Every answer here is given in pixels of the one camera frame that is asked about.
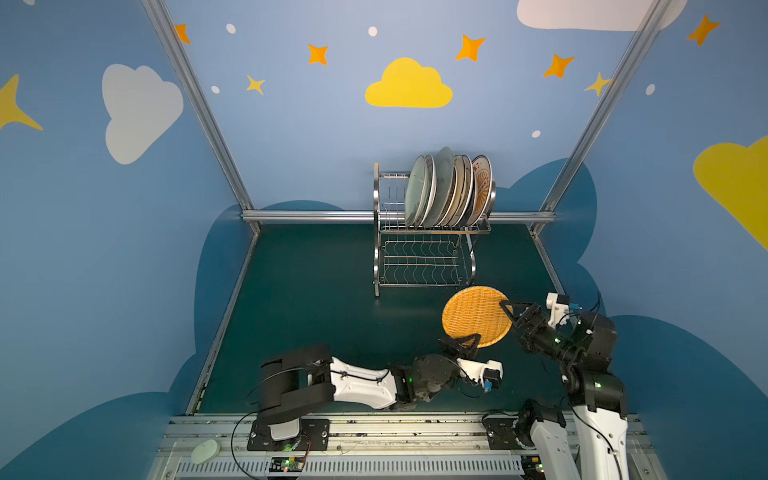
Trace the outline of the orange woven round plate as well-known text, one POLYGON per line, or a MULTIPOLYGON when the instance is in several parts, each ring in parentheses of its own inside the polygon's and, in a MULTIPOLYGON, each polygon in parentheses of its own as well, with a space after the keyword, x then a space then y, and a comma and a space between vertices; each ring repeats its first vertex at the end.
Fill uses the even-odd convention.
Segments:
POLYGON ((491 287, 465 288, 445 304, 442 313, 443 330, 454 339, 479 334, 479 348, 494 345, 512 327, 512 322, 500 305, 507 300, 502 292, 491 287))

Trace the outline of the stainless steel dish rack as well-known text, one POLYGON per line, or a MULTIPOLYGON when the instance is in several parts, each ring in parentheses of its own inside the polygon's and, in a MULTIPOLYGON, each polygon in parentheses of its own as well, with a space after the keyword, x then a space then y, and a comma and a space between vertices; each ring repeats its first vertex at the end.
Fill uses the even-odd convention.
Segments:
POLYGON ((375 164, 373 178, 374 295, 380 297, 384 288, 470 286, 477 272, 477 237, 491 232, 488 219, 459 229, 408 227, 404 199, 409 175, 381 172, 375 164))

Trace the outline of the white plate orange sunburst edge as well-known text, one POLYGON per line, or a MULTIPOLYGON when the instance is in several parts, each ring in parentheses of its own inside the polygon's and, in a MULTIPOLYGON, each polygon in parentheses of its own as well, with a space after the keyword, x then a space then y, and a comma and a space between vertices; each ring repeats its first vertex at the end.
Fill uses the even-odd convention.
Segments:
POLYGON ((446 227, 449 223, 450 217, 453 215, 453 204, 456 200, 456 197, 458 195, 458 189, 459 189, 459 173, 458 173, 458 167, 456 166, 456 162, 452 163, 452 183, 449 190, 449 197, 446 201, 445 208, 442 212, 442 217, 439 220, 438 225, 440 227, 446 227))

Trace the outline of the plain grey-green plate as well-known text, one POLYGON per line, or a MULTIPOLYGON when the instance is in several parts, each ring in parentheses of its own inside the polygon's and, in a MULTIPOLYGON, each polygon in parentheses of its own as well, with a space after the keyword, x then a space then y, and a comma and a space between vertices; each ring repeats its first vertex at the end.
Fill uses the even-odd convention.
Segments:
POLYGON ((435 190, 432 205, 427 213, 423 226, 435 227, 443 217, 443 210, 452 191, 454 167, 453 151, 450 147, 443 147, 434 157, 435 178, 433 186, 435 190))

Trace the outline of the white plate floral sprigs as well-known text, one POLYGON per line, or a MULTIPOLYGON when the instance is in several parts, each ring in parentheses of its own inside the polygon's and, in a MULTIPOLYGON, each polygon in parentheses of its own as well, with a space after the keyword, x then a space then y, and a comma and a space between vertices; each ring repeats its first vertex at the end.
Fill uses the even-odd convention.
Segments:
POLYGON ((456 162, 459 173, 459 189, 456 200, 453 204, 453 215, 450 217, 448 226, 455 227, 465 209, 465 187, 468 181, 467 162, 469 158, 466 155, 455 155, 453 162, 456 162))

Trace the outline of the white plate green lettered rim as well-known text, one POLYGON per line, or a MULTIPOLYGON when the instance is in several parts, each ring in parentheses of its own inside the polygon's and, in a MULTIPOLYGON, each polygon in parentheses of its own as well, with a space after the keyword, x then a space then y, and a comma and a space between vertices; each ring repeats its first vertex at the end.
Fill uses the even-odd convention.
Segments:
POLYGON ((426 173, 424 175, 424 190, 422 193, 421 203, 418 211, 418 227, 422 227, 425 224, 426 218, 432 207, 434 192, 433 189, 436 186, 435 180, 435 162, 431 155, 425 156, 426 173))

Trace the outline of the pale green sunflower plate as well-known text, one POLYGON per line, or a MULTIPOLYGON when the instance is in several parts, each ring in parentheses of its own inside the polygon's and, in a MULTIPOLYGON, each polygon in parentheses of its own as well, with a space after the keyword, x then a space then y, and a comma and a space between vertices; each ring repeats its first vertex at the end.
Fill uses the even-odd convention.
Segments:
POLYGON ((406 226, 412 226, 418 216, 418 208, 424 188, 426 174, 426 159, 419 156, 410 172, 404 197, 404 221, 406 226))

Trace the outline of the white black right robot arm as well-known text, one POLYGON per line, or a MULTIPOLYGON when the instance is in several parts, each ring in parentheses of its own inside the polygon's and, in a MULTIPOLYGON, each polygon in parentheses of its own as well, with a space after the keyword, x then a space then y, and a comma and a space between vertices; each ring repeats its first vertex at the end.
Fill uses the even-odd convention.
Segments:
POLYGON ((527 400, 515 439, 535 450, 534 469, 545 479, 628 479, 628 401, 623 382, 609 371, 615 324, 601 313, 555 304, 499 302, 521 347, 558 363, 568 408, 575 419, 578 454, 568 440, 564 409, 527 400))

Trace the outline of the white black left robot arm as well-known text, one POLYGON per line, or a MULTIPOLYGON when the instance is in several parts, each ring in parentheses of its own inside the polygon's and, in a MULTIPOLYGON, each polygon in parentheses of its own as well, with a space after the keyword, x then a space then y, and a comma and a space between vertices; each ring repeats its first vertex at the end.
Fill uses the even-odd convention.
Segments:
POLYGON ((318 344, 265 361, 256 416, 273 441, 293 439, 300 419, 332 402, 357 403, 375 410, 413 409, 438 393, 464 382, 489 392, 500 387, 503 366, 476 360, 479 334, 440 340, 442 351, 416 358, 409 365, 371 370, 346 363, 318 344))

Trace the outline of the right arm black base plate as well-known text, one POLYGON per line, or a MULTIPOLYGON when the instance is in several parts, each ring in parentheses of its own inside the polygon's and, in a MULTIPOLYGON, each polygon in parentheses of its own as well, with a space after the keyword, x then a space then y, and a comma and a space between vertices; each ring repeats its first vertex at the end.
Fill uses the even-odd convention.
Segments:
POLYGON ((533 450, 534 444, 518 427, 518 416, 507 412, 489 412, 480 420, 486 430, 491 450, 533 450))

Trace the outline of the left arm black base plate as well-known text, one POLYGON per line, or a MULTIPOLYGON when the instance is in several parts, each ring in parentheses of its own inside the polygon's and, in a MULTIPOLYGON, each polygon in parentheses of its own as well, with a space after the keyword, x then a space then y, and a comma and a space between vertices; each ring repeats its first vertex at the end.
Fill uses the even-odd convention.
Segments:
POLYGON ((326 451, 330 421, 298 418, 281 424, 255 422, 249 434, 248 451, 326 451))

